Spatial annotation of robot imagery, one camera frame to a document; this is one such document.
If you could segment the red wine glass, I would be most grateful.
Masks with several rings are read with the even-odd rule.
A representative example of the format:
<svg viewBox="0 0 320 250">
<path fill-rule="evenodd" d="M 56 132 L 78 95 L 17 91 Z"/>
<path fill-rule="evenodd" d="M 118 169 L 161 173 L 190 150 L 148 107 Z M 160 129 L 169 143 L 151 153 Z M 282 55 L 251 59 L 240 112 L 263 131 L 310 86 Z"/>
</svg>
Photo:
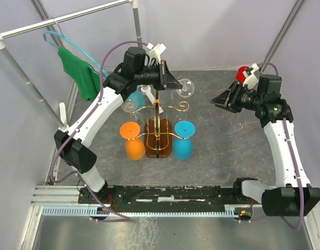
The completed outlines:
<svg viewBox="0 0 320 250">
<path fill-rule="evenodd" d="M 244 75 L 244 71 L 246 71 L 249 68 L 249 66 L 242 66 L 238 69 L 236 74 L 236 80 L 238 80 L 240 83 L 243 83 L 246 79 L 246 76 Z"/>
</svg>

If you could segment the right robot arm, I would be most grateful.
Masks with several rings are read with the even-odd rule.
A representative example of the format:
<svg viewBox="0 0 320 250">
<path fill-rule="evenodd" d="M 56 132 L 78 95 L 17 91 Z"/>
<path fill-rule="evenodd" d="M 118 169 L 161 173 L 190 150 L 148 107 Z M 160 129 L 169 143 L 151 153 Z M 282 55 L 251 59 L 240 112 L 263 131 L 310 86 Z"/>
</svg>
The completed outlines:
<svg viewBox="0 0 320 250">
<path fill-rule="evenodd" d="M 262 184 L 254 178 L 238 178 L 231 191 L 232 199 L 242 204 L 252 198 L 270 217 L 304 217 L 320 201 L 320 188 L 311 185 L 301 164 L 293 115 L 286 100 L 281 98 L 281 83 L 281 76 L 274 74 L 260 75 L 256 89 L 234 80 L 210 102 L 234 114 L 243 109 L 253 111 L 272 151 L 275 186 Z"/>
</svg>

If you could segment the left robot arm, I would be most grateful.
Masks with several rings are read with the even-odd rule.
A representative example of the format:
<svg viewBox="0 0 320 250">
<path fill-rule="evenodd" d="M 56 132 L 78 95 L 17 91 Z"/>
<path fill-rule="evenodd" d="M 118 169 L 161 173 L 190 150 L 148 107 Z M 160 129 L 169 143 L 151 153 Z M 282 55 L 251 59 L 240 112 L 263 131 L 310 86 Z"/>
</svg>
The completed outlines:
<svg viewBox="0 0 320 250">
<path fill-rule="evenodd" d="M 108 198 L 107 183 L 95 166 L 97 156 L 89 150 L 101 126 L 139 85 L 152 85 L 157 91 L 182 88 L 161 59 L 165 49 L 163 43 L 148 44 L 146 49 L 128 48 L 115 70 L 100 78 L 100 92 L 84 114 L 67 131 L 57 130 L 54 135 L 57 147 L 54 157 L 60 157 L 74 169 L 91 189 L 90 197 L 96 203 Z"/>
</svg>

